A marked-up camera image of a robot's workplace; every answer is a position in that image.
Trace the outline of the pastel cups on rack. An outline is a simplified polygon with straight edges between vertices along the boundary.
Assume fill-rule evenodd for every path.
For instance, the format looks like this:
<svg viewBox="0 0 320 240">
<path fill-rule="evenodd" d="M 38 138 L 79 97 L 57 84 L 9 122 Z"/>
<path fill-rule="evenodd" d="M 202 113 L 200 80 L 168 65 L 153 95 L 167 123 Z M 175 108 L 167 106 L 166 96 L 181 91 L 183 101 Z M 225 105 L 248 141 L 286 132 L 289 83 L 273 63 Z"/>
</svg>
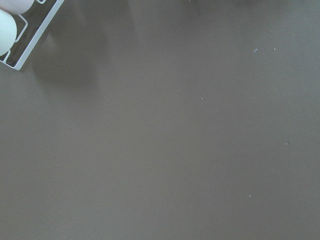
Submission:
<svg viewBox="0 0 320 240">
<path fill-rule="evenodd" d="M 27 12 L 34 0 L 0 1 L 0 55 L 6 54 L 17 38 L 17 24 L 13 16 Z"/>
</svg>

